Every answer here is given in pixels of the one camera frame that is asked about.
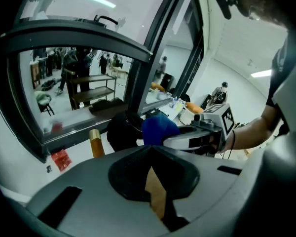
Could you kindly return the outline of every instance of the blue cloth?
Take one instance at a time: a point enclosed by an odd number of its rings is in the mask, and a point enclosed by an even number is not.
[[[164,114],[158,114],[146,119],[142,124],[145,145],[162,146],[167,137],[180,134],[177,125]]]

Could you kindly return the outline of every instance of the brown cylinder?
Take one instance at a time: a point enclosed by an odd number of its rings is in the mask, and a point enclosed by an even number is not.
[[[93,129],[89,131],[90,144],[92,149],[93,158],[104,156],[104,149],[99,130]]]

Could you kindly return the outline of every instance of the glass pane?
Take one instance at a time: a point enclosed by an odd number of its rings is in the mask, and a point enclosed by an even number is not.
[[[159,91],[173,93],[192,52],[194,34],[190,29],[194,26],[191,24],[191,13],[194,12],[188,9],[191,3],[192,0],[184,1],[175,20],[146,98],[147,104],[162,100],[158,96]]]
[[[30,0],[21,19],[97,20],[107,29],[125,35],[141,44],[163,0]]]
[[[27,102],[46,136],[111,119],[128,106],[131,58],[88,47],[48,47],[21,52],[19,60]]]

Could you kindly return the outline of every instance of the black wire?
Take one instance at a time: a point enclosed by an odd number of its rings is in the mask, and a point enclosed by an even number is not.
[[[230,150],[230,153],[229,153],[229,156],[228,156],[228,159],[227,159],[227,160],[229,160],[229,157],[230,157],[230,155],[231,155],[231,151],[232,151],[232,149],[233,149],[233,146],[235,145],[235,140],[236,140],[235,132],[234,132],[234,131],[232,131],[232,132],[233,132],[233,142],[232,142],[232,147],[231,147],[231,150]]]

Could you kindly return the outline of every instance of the shelf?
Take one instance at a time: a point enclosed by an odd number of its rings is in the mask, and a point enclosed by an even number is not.
[[[81,78],[71,79],[72,84],[81,84],[84,82],[94,82],[94,81],[107,81],[107,80],[115,80],[115,77],[111,77],[108,75],[95,75]]]
[[[105,97],[111,93],[114,93],[114,90],[105,87],[105,86],[101,86],[101,87],[97,87],[95,89],[91,89],[85,92],[79,92],[75,95],[72,96],[72,98],[78,102],[87,102],[87,101],[91,101],[100,97]]]

